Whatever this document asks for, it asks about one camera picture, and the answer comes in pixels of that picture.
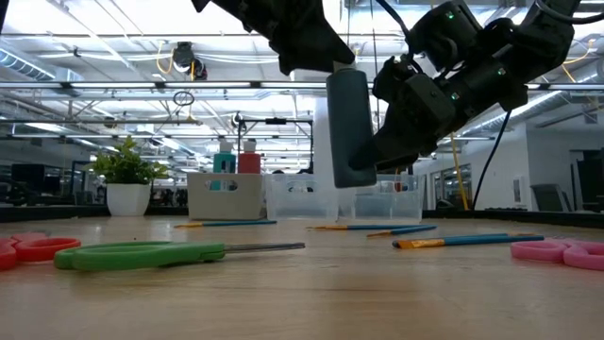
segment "clear plastic container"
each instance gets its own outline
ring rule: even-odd
[[[319,187],[314,175],[267,175],[264,182],[270,220],[338,218],[337,192]]]
[[[377,184],[340,195],[343,219],[419,222],[425,179],[414,175],[378,175]]]

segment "scissors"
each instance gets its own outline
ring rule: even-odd
[[[516,259],[563,263],[583,269],[604,270],[604,243],[584,241],[517,242],[511,246]]]
[[[74,238],[47,238],[43,232],[27,232],[0,239],[0,270],[11,269],[18,262],[51,261],[55,253],[79,247]]]
[[[128,270],[220,260],[227,253],[304,247],[303,243],[226,246],[212,242],[125,242],[62,250],[55,255],[55,267],[86,271]]]

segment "potted plant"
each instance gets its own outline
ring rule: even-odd
[[[89,164],[96,175],[105,176],[107,205],[113,216],[142,216],[149,204],[153,179],[165,177],[168,168],[158,162],[143,161],[133,151],[136,143],[128,136],[117,154],[99,154]]]

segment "wooden table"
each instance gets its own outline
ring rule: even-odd
[[[602,339],[604,273],[513,260],[509,245],[396,250],[307,223],[172,229],[182,217],[0,225],[84,244],[306,242],[221,262],[123,272],[0,272],[0,339]],[[526,231],[604,241],[604,230],[434,220],[417,236]]]

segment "plastic bin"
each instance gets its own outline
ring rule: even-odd
[[[187,181],[191,219],[257,220],[265,216],[262,175],[189,173]]]
[[[414,175],[378,175],[377,184],[340,195],[342,219],[419,222],[425,179]]]
[[[264,182],[270,220],[338,218],[337,192],[319,187],[314,175],[267,175]]]

